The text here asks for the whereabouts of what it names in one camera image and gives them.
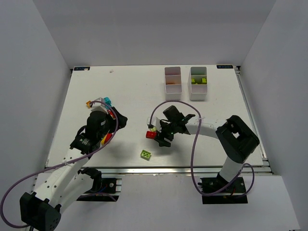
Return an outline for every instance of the red block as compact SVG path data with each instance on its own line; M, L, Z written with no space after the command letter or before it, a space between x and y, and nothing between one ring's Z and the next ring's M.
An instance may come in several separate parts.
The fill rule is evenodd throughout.
M110 110L107 110L107 112L111 115L112 119L115 119L114 114Z
M106 136L106 139L105 139L105 142L104 143L106 143L108 140L110 140L110 137L112 136L112 134L111 133L108 133L107 134L107 136Z
M156 131L147 131L145 137L148 139L155 139Z

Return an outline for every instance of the white cable tie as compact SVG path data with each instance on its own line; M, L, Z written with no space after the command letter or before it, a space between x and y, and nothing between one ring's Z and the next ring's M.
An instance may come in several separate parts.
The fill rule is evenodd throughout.
M66 159L64 160L64 166L72 166L71 164L69 164L67 161L66 161Z

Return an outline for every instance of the red object in gripper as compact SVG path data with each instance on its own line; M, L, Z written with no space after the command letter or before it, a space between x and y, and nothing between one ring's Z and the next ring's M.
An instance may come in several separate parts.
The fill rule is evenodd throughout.
M147 131L145 137L148 139L155 139L156 131Z

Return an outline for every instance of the yellow block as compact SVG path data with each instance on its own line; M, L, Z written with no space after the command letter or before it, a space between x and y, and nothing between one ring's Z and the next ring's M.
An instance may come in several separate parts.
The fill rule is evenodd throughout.
M107 135L105 135L105 137L102 139L101 141L101 145L103 145L105 143L105 139L106 139Z

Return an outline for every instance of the white divided container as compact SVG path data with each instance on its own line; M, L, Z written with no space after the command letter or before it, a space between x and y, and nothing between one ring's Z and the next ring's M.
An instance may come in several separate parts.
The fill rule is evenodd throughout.
M202 84L203 78L206 79L206 84ZM194 79L197 84L192 84L192 79ZM207 74L205 66L191 67L188 78L188 92L189 99L192 101L205 100L207 94Z
M165 67L164 82L166 100L180 100L182 95L181 68L179 66Z

